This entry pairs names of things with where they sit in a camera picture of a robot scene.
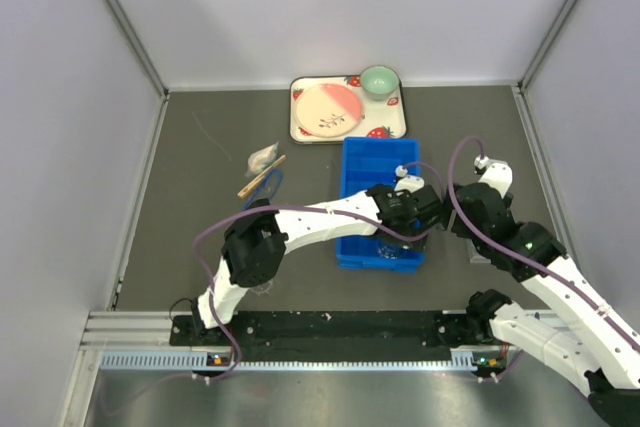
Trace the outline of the clear test tube rack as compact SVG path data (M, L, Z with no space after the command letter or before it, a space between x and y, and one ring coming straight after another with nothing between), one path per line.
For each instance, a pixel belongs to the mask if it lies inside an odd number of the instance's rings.
M468 242L467 243L467 250L468 250L468 254L469 254L469 262L472 264L487 264L489 263L489 260L484 257L483 255L481 255L476 247L474 246L474 244L472 242Z

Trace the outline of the plastic bag with contents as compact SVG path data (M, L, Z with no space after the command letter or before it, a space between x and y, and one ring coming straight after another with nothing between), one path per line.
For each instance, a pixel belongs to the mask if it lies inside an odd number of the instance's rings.
M245 176L255 177L264 172L278 158L279 143L275 142L267 147L253 152L247 160L247 170Z

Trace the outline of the blue plastic bin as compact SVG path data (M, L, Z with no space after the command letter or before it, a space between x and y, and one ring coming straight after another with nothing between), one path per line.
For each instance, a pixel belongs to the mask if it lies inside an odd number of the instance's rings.
M341 189L342 197L349 197L376 184L393 185L395 169L419 161L417 140L391 137L347 137L343 141ZM415 273L424 262L421 252L406 251L399 260L378 256L375 237L341 237L336 241L336 256L342 268L376 269L401 273Z

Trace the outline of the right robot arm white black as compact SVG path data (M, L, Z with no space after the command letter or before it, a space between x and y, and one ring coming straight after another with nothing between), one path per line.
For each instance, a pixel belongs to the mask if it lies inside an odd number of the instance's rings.
M569 331L485 293L475 304L479 310L466 319L469 335L481 343L505 341L534 357L569 381L607 425L638 425L638 332L597 293L549 230L513 219L510 184L487 177L466 186L449 183L447 199L457 215L451 230L542 300Z

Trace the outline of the clear glass flask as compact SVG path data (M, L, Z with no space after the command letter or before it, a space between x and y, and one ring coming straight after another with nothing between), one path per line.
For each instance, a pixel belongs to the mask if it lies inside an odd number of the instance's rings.
M378 256L389 260L399 260L406 256L406 251L394 244L379 241L377 244Z

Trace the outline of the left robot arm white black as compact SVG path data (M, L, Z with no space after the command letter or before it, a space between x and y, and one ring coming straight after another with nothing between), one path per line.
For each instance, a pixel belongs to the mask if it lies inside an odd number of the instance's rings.
M195 301L192 331L205 343L220 341L246 292L272 280L286 255L312 244L357 236L420 251L442 208L432 186L402 181L310 206L259 201L220 220L194 239L209 281Z

